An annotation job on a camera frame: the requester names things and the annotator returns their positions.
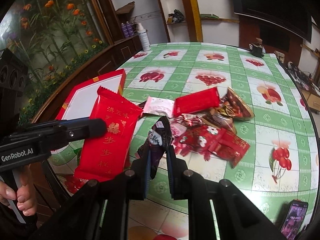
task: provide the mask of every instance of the table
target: table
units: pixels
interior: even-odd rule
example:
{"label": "table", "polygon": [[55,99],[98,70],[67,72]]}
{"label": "table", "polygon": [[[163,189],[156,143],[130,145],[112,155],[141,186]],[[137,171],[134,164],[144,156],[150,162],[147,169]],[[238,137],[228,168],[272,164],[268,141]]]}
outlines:
{"label": "table", "polygon": [[[249,151],[234,169],[216,156],[208,162],[196,153],[177,157],[185,159],[189,169],[206,179],[231,180],[276,226],[284,219],[284,204],[296,198],[306,201],[309,208],[304,225],[309,223],[318,191],[317,132],[311,114],[301,103],[301,94],[274,54],[261,59],[232,46],[175,42],[154,44],[151,51],[139,52],[121,68],[127,74],[123,96],[136,104],[148,96],[174,100],[215,86],[205,84],[199,76],[225,78],[216,85],[220,96],[232,87],[255,114],[249,121],[235,121],[237,135],[251,145]],[[158,118],[148,116],[137,122],[129,151],[131,161]],[[82,144],[73,142],[49,159],[60,181],[65,181],[63,174],[73,173]],[[277,176],[278,164],[270,164],[269,157],[278,147],[288,148],[292,168],[282,169]],[[128,226],[142,226],[141,234],[158,232],[185,240],[187,214],[187,200],[173,201],[170,197],[163,158],[150,182],[148,199],[131,202]]]}

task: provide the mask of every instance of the brown snack package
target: brown snack package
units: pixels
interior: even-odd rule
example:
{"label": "brown snack package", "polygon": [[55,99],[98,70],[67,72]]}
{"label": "brown snack package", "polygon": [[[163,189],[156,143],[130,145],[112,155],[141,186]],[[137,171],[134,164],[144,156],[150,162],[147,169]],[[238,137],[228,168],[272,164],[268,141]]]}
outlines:
{"label": "brown snack package", "polygon": [[215,108],[210,108],[209,112],[201,116],[201,120],[209,126],[224,128],[237,134],[236,127],[231,117],[225,117],[219,114]]}
{"label": "brown snack package", "polygon": [[247,120],[254,117],[250,107],[230,87],[221,101],[222,106],[220,105],[220,107],[217,108],[217,112],[225,117],[241,120]]}

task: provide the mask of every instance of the hand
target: hand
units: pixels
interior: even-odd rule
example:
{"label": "hand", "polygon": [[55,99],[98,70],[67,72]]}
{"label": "hand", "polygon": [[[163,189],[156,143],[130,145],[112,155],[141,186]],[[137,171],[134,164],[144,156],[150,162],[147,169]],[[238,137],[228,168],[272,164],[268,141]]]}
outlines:
{"label": "hand", "polygon": [[31,171],[28,166],[20,168],[21,188],[17,193],[0,180],[0,202],[10,207],[8,199],[18,200],[17,207],[25,216],[31,216],[37,210],[36,189],[33,185]]}

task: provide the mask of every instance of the glass panel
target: glass panel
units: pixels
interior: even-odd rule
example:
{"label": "glass panel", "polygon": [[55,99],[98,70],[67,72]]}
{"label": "glass panel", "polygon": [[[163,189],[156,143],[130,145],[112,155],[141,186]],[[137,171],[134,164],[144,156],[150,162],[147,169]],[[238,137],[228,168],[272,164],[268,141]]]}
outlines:
{"label": "glass panel", "polygon": [[0,49],[9,48],[29,67],[22,122],[74,70],[108,46],[97,22],[90,0],[14,2],[0,23]]}

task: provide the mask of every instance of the white bottle cap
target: white bottle cap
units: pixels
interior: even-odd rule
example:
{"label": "white bottle cap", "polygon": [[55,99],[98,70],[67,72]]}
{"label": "white bottle cap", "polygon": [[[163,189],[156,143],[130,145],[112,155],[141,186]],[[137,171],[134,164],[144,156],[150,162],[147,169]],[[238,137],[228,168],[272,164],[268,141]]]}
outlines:
{"label": "white bottle cap", "polygon": [[138,23],[138,28],[137,29],[138,29],[138,31],[143,31],[144,30],[141,23]]}

